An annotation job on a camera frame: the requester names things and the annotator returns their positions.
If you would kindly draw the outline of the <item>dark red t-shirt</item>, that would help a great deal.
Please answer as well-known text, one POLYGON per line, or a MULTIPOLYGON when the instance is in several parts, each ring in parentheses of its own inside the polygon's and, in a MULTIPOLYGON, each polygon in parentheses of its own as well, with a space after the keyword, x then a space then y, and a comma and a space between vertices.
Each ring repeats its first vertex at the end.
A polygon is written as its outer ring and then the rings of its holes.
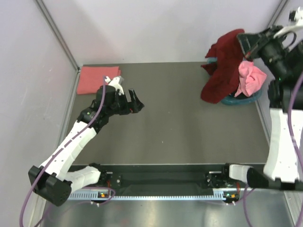
POLYGON ((201 91, 201 99, 216 104, 235 92, 239 85, 239 64, 244 55, 237 35, 244 29, 235 29, 222 35, 212 44, 206 58, 216 58, 216 62, 201 67, 210 75, 201 91))

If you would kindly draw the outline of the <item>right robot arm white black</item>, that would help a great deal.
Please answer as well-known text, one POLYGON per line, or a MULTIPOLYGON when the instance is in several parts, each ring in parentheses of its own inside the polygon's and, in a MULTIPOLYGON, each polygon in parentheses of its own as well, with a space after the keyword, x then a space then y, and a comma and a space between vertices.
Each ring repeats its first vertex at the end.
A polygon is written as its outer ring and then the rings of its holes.
POLYGON ((268 90, 272 129, 263 172, 247 165, 226 164, 221 175, 221 182, 226 187, 241 181, 251 188, 303 189, 298 172, 298 165, 303 161, 294 142, 294 127, 298 126, 303 115, 303 90, 297 85, 303 72, 303 44, 298 43, 291 50, 284 47, 282 42, 287 32, 279 35, 282 29, 281 26, 273 26, 257 34, 246 34, 242 29, 236 29, 221 36, 207 53, 207 57, 217 59, 214 78, 229 73, 236 81, 236 66, 240 60, 252 62, 257 58, 263 60, 275 77, 268 90))

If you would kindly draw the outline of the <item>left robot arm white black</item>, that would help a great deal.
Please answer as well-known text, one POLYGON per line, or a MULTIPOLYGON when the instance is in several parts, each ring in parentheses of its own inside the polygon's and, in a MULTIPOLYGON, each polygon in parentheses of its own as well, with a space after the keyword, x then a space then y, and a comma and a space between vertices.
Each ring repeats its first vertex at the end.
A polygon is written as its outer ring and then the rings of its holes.
POLYGON ((107 184, 107 173, 99 164, 92 163, 74 172, 69 169, 111 116, 136 114, 144 108, 134 89, 129 90, 129 95, 130 101, 121 88, 111 85, 99 88, 96 98, 81 111, 57 150, 39 167, 32 166, 28 171, 35 194, 59 207, 77 190, 89 185, 100 188, 107 184))

